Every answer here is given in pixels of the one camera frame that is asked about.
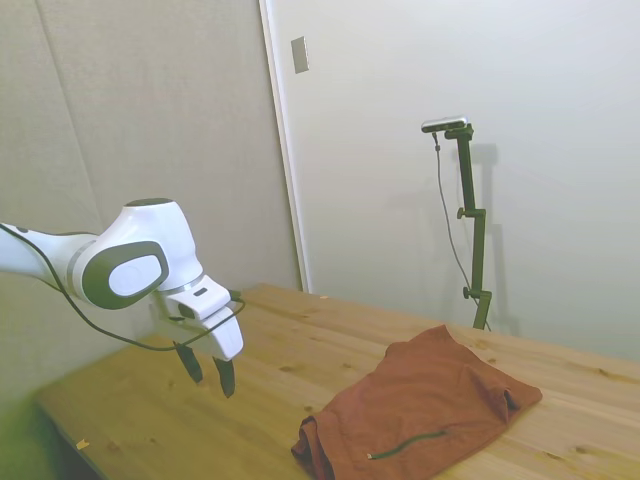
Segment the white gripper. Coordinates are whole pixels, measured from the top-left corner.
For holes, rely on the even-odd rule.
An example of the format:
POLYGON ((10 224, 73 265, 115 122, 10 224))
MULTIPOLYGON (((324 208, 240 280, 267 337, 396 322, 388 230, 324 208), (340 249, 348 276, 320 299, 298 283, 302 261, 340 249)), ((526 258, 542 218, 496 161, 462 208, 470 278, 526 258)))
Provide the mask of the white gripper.
POLYGON ((228 306, 229 295, 156 293, 154 302, 156 329, 176 342, 175 351, 194 383, 203 380, 203 373, 193 349, 214 357, 222 392, 226 398, 233 396, 236 380, 232 359, 242 351, 244 341, 236 314, 228 306))

